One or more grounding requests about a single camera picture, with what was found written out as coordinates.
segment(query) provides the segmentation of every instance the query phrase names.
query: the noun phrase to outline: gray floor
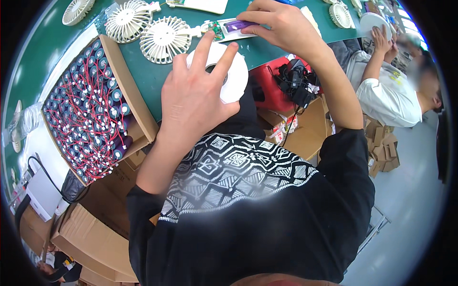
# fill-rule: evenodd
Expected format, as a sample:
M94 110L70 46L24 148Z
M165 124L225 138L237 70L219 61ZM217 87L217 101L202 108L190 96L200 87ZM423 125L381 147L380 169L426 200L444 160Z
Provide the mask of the gray floor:
M446 194L437 180L437 115L426 117L413 129L395 129L401 165L373 180L375 204L393 222L356 257L342 285L402 285L428 247Z

